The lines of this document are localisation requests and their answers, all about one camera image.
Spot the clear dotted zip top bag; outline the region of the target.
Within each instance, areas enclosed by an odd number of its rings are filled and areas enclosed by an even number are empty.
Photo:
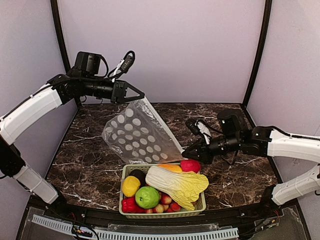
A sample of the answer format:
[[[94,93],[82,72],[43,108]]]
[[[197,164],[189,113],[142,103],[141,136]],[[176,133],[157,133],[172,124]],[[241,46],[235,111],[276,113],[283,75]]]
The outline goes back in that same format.
[[[105,124],[101,136],[126,164],[167,164],[185,159],[180,143],[147,98],[130,102]]]

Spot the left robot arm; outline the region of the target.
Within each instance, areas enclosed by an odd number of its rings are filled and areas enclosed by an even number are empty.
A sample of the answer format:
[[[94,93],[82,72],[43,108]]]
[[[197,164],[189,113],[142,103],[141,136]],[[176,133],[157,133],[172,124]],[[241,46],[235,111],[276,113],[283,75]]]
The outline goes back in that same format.
[[[144,98],[142,91],[120,79],[135,59],[135,52],[130,50],[115,69],[108,69],[104,76],[99,76],[100,63],[105,62],[105,58],[97,53],[80,51],[67,74],[58,74],[48,80],[38,91],[1,116],[0,171],[3,177],[15,179],[46,204],[60,201],[61,193],[22,159],[14,143],[40,118],[73,99],[95,97],[124,104]]]

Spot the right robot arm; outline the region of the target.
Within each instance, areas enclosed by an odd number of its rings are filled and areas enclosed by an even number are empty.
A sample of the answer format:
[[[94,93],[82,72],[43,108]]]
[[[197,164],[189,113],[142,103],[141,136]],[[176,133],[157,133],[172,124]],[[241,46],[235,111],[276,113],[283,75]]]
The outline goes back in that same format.
[[[320,138],[285,132],[276,126],[256,126],[249,129],[244,114],[239,109],[226,109],[217,114],[221,128],[219,136],[212,137],[213,130],[203,120],[186,121],[190,131],[200,138],[182,152],[187,159],[210,164],[215,156],[230,152],[242,152],[257,157],[288,157],[315,162],[306,173],[284,183],[267,187],[261,204],[281,206],[284,203],[320,191]]]

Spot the red toy pomegranate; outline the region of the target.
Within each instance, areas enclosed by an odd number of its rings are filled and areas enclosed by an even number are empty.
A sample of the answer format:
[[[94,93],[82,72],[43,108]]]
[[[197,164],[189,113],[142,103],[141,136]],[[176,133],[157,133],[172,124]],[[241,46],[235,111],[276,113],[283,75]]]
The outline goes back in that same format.
[[[180,167],[183,172],[198,173],[201,170],[201,165],[198,161],[193,159],[183,160],[180,162]]]

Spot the orange yellow toy mango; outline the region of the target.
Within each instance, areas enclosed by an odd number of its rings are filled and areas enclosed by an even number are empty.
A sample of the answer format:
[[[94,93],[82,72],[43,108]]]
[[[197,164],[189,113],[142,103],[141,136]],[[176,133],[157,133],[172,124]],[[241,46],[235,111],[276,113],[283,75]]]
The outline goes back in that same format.
[[[163,169],[169,170],[174,173],[182,173],[183,172],[182,168],[179,165],[175,165],[175,164],[159,164],[157,166],[159,168],[163,168]]]

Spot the toy napa cabbage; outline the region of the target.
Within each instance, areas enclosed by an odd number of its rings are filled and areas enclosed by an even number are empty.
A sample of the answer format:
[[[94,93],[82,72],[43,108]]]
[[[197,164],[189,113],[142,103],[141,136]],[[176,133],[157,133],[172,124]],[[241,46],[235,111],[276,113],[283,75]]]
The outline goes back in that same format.
[[[158,166],[151,166],[146,174],[146,183],[169,195],[187,211],[194,211],[192,204],[209,186],[208,178],[194,172],[172,172]]]

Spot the pale green plastic basket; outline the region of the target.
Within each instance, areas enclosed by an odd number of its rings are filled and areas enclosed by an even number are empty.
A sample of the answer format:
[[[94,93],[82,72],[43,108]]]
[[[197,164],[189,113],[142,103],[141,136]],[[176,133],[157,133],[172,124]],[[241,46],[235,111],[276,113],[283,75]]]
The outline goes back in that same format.
[[[138,170],[134,172],[138,173],[138,177],[134,176],[132,179],[136,178],[139,180],[141,179],[142,181],[142,177],[144,176],[143,174],[146,175],[151,167],[158,165],[159,164],[127,164],[123,167],[118,205],[120,214],[128,219],[167,219],[197,216],[206,209],[204,192],[201,192],[197,201],[192,203],[194,207],[194,210],[192,211],[188,211],[181,207],[172,198],[170,198],[168,194],[160,190],[158,190],[158,205],[148,209],[139,207],[135,201],[135,196],[128,198],[123,194],[123,183],[127,177],[132,177],[129,176],[132,171]]]

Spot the dark purple toy eggplant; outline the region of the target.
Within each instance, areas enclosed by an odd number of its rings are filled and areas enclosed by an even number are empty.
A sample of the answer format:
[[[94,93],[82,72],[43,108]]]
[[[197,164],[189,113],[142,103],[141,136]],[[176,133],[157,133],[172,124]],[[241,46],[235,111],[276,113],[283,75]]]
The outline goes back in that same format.
[[[146,174],[142,170],[134,169],[130,172],[129,176],[136,177],[139,180],[141,187],[146,185]]]

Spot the green toy apple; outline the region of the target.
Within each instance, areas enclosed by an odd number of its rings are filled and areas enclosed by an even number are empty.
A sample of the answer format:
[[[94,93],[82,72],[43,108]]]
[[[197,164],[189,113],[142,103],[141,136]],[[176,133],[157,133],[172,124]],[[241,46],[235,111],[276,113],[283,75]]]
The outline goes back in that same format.
[[[152,209],[158,205],[159,201],[159,192],[151,186],[141,187],[135,194],[135,202],[143,209]]]

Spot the toy lychee fruit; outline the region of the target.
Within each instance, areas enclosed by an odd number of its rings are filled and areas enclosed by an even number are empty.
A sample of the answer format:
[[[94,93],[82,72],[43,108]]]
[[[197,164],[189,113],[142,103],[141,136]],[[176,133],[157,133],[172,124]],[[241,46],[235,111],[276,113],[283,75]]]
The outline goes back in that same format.
[[[153,208],[152,211],[153,211],[154,214],[161,214],[161,213],[164,212],[164,206],[162,204],[158,204],[157,206],[155,206]]]

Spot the yellow toy lemon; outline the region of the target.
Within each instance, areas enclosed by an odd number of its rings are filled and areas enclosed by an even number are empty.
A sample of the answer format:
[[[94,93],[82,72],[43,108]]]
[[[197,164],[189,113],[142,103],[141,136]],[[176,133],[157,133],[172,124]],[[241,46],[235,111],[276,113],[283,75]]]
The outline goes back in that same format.
[[[141,183],[135,176],[127,176],[121,186],[122,193],[125,197],[131,198],[139,190]]]

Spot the red toy bell pepper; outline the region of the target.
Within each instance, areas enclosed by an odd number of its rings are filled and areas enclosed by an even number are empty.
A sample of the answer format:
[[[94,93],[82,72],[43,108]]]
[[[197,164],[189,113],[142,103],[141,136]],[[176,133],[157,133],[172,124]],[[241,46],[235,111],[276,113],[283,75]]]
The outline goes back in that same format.
[[[123,213],[143,214],[145,210],[138,206],[135,197],[125,198],[121,201],[121,210]]]

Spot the black left corner frame post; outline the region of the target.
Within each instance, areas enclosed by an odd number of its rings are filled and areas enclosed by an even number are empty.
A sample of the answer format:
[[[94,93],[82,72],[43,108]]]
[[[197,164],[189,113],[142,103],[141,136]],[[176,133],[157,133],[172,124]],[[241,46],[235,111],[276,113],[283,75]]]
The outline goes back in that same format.
[[[63,34],[58,1],[50,0],[50,7],[60,56],[62,59],[64,70],[67,73],[71,69],[71,64]]]

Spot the black corner frame post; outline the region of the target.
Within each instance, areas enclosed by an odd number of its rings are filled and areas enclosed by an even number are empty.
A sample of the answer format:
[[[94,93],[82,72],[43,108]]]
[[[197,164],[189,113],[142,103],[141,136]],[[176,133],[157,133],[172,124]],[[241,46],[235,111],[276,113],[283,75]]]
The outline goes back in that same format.
[[[50,0],[50,7],[60,56],[62,59],[64,70],[67,73],[71,69],[71,64],[63,34],[58,1]]]
[[[265,42],[268,34],[268,28],[269,28],[270,17],[272,12],[272,4],[273,4],[272,0],[264,1],[264,11],[262,16],[262,22],[261,22],[261,28],[260,28],[260,34],[259,34],[259,39],[257,43],[256,53],[255,53],[249,81],[247,84],[247,88],[241,104],[244,109],[248,107],[248,104],[250,102],[251,95],[256,83],[257,75],[259,72],[261,59],[262,59],[264,48],[265,48]]]

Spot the black right corner frame post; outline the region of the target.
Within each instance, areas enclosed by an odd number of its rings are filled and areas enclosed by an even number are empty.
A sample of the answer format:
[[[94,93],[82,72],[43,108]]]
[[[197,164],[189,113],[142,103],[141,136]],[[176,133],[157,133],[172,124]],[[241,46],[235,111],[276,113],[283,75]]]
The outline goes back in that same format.
[[[268,28],[269,28],[270,17],[272,12],[272,4],[273,4],[272,0],[264,1],[264,11],[262,16],[262,22],[261,22],[261,28],[260,28],[260,34],[259,34],[259,39],[257,43],[256,53],[255,53],[249,81],[247,84],[247,88],[241,104],[244,109],[248,107],[248,104],[250,102],[251,95],[256,83],[257,75],[259,72],[261,59],[262,59],[264,48],[265,48],[265,42],[268,34]]]

